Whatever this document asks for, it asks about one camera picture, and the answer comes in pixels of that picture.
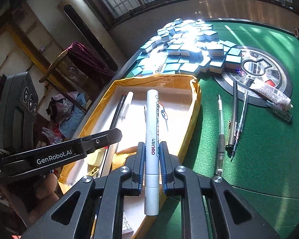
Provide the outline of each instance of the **pen grip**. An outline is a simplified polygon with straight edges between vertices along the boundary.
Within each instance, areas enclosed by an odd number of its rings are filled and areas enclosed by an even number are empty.
[[[220,134],[218,136],[218,152],[224,153],[225,152],[225,135]]]

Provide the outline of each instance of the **blue cloth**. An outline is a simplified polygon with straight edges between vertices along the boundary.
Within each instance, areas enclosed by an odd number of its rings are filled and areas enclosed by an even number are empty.
[[[83,107],[86,105],[84,93],[81,93],[77,98],[78,101]],[[71,139],[75,133],[77,127],[84,118],[85,113],[80,110],[78,107],[74,106],[72,110],[72,115],[60,125],[61,133],[68,139]]]

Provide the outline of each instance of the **white ointment tube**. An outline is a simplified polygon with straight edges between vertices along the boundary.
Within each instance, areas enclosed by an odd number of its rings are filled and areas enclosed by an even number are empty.
[[[250,86],[251,90],[261,94],[268,100],[276,103],[278,106],[284,110],[292,109],[291,99],[287,97],[284,93],[272,87],[271,85],[266,84],[265,82],[256,78]]]
[[[145,141],[145,204],[144,214],[158,215],[159,199],[159,141],[158,141],[158,91],[147,92]]]

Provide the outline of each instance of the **white paint marker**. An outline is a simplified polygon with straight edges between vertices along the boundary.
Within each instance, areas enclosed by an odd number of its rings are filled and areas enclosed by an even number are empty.
[[[147,92],[146,142],[145,142],[145,207],[144,214],[158,215],[159,199],[159,141],[158,141],[158,91]]]

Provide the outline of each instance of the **barcode sticker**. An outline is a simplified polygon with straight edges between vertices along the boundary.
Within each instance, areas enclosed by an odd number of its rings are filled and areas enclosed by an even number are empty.
[[[128,222],[128,219],[126,218],[125,213],[123,212],[123,225],[122,225],[122,235],[133,232],[133,229],[131,228],[131,225]]]

